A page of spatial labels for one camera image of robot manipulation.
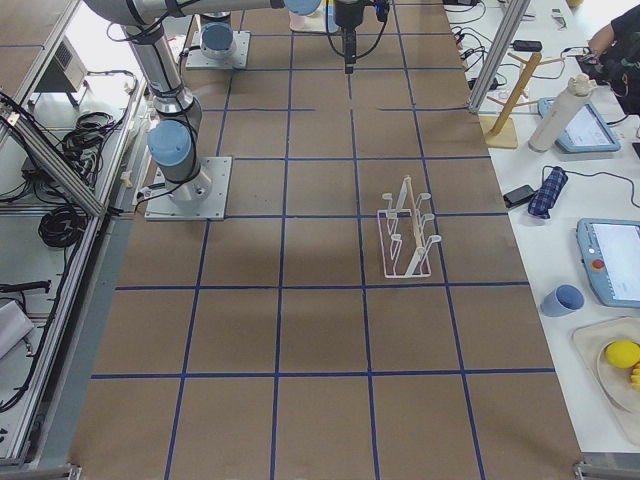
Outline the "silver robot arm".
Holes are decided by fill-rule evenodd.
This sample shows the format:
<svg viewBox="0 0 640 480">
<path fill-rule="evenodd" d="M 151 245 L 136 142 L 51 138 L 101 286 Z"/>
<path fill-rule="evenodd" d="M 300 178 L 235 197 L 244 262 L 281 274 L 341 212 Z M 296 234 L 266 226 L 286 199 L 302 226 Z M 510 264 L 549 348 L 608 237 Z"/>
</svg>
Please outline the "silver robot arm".
<svg viewBox="0 0 640 480">
<path fill-rule="evenodd" d="M 200 15 L 200 46 L 209 58 L 228 55 L 234 42 L 230 12 L 213 12 Z"/>
<path fill-rule="evenodd" d="M 162 171 L 166 188 L 173 192 L 184 185 L 202 188 L 211 181 L 202 172 L 197 139 L 202 119 L 201 105 L 185 86 L 174 61 L 163 21 L 167 17 L 200 15 L 206 18 L 201 35 L 213 31 L 209 51 L 226 51 L 235 31 L 227 17 L 233 11 L 283 9 L 309 16 L 318 1 L 89 1 L 88 7 L 101 18 L 121 26 L 120 39 L 131 45 L 134 56 L 154 95 L 161 121 L 148 137 L 148 147 Z"/>
</svg>

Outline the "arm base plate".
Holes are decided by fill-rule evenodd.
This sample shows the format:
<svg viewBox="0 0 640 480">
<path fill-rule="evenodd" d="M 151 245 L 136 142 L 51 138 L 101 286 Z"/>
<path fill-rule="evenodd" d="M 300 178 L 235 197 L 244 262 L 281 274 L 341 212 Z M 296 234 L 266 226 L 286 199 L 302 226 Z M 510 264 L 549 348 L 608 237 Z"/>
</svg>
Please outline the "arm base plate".
<svg viewBox="0 0 640 480">
<path fill-rule="evenodd" d="M 146 203 L 148 221 L 223 220 L 231 178 L 232 157 L 199 157 L 199 175 L 171 194 L 152 193 Z"/>
<path fill-rule="evenodd" d="M 247 66 L 251 33 L 234 31 L 227 49 L 210 48 L 196 31 L 189 51 L 186 68 L 191 70 L 244 70 Z"/>
</svg>

